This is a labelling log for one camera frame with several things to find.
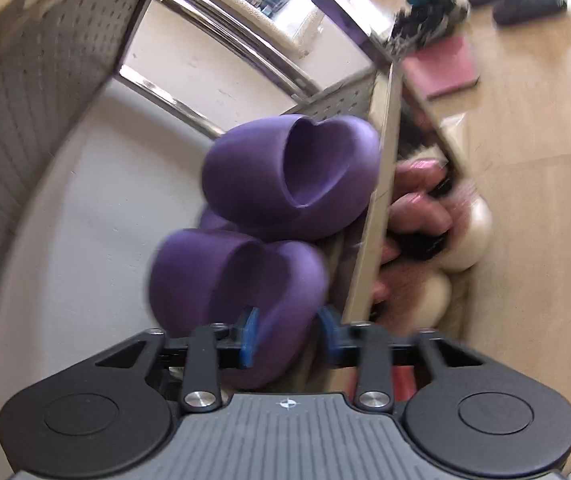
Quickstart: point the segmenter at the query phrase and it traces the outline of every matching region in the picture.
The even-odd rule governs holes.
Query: red object
[[[479,81],[472,47],[462,36],[445,38],[409,54],[402,65],[424,99],[463,90]]]
[[[394,386],[394,400],[402,402],[409,400],[417,392],[417,383],[414,380],[413,366],[393,366],[392,367],[392,384]],[[344,392],[347,398],[352,400],[355,396],[355,388],[357,387],[357,369],[354,368],[352,377],[348,384],[345,385]]]

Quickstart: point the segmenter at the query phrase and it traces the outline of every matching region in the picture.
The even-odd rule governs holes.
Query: purple slipper
[[[305,243],[264,244],[240,233],[187,229],[161,245],[148,293],[171,337],[234,323],[243,307],[257,306],[254,366],[226,374],[236,388],[257,388],[283,374],[301,351],[327,288],[323,258]]]
[[[202,186],[211,219],[263,240],[316,240],[363,212],[378,171],[379,136],[366,121],[286,115],[236,126],[217,140]]]

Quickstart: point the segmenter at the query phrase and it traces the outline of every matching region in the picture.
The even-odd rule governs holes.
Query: pink book
[[[463,36],[451,36],[418,50],[401,62],[406,76],[424,99],[449,94],[479,81],[472,48]]]

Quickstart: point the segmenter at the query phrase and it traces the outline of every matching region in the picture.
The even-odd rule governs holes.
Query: triangular cutout
[[[459,368],[462,366],[481,366],[483,363],[471,356],[465,350],[457,348],[448,343],[445,339],[436,339],[435,343],[445,364],[450,368]]]
[[[132,368],[144,348],[145,341],[137,341],[119,350],[115,354],[106,357],[102,361],[99,361],[96,363],[96,366],[106,368]]]

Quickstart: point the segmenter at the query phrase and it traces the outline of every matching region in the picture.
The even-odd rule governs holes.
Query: metal screw
[[[210,392],[190,392],[185,396],[185,403],[193,408],[207,408],[214,404],[216,397]]]
[[[366,392],[359,395],[359,402],[368,408],[382,408],[390,402],[390,396],[383,392]]]

